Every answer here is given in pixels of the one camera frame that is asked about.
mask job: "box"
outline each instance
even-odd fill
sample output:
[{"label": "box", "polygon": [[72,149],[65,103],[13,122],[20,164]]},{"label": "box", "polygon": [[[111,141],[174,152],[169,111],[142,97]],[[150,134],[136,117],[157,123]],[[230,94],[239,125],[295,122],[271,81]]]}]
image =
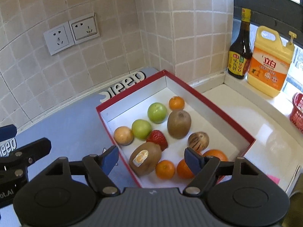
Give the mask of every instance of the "box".
[{"label": "box", "polygon": [[[184,110],[190,114],[192,120],[190,131],[183,139],[174,139],[168,134],[167,119],[161,124],[154,124],[147,117],[148,107],[154,102],[163,103],[170,113],[168,102],[173,96],[180,96],[185,100]],[[125,89],[96,107],[96,110],[113,144],[116,144],[113,139],[116,128],[131,128],[137,119],[148,120],[153,130],[164,133],[169,144],[162,152],[161,160],[170,160],[175,167],[184,158],[187,139],[193,132],[207,132],[210,143],[205,151],[219,149],[229,160],[245,155],[255,141],[254,137],[214,103],[166,70]],[[177,173],[170,180],[157,178],[155,171],[140,178],[135,175],[128,160],[132,152],[143,143],[144,141],[135,138],[128,146],[118,145],[121,159],[137,185],[143,188],[178,187],[182,191],[190,180],[179,178]]]}]

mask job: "electrical socket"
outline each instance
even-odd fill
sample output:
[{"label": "electrical socket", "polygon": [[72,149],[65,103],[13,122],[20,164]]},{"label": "electrical socket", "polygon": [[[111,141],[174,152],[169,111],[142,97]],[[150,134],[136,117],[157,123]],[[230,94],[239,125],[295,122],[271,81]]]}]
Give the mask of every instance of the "electrical socket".
[{"label": "electrical socket", "polygon": [[100,36],[95,13],[90,13],[77,19],[73,19],[69,21],[69,25],[75,44]]},{"label": "electrical socket", "polygon": [[75,45],[69,23],[65,22],[43,33],[46,45],[51,55]]}]

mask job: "soy sauce bottle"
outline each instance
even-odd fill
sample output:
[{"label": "soy sauce bottle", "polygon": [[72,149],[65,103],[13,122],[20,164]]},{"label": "soy sauce bottle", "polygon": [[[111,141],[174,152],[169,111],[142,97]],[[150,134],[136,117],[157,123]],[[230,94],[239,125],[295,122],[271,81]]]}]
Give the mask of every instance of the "soy sauce bottle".
[{"label": "soy sauce bottle", "polygon": [[243,79],[249,69],[252,51],[249,40],[251,10],[242,8],[239,36],[229,48],[227,71],[238,79]]}]

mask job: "detergent bottle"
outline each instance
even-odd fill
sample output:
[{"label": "detergent bottle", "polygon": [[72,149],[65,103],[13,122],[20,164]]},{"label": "detergent bottle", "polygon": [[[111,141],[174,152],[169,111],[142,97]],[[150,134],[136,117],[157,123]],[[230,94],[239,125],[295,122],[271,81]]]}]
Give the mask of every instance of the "detergent bottle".
[{"label": "detergent bottle", "polygon": [[[266,39],[262,32],[275,36],[275,40]],[[247,74],[248,83],[270,97],[276,97],[286,79],[294,54],[294,38],[297,35],[289,32],[290,41],[283,45],[277,31],[266,26],[257,29],[255,47]]]}]

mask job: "red basket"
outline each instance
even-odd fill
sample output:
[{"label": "red basket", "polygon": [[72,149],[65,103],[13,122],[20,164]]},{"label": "red basket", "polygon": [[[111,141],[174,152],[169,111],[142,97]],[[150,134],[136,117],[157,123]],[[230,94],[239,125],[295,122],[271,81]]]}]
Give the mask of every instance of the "red basket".
[{"label": "red basket", "polygon": [[293,109],[290,114],[290,120],[303,133],[303,113],[300,111],[303,108],[303,94],[296,93],[292,98]]}]

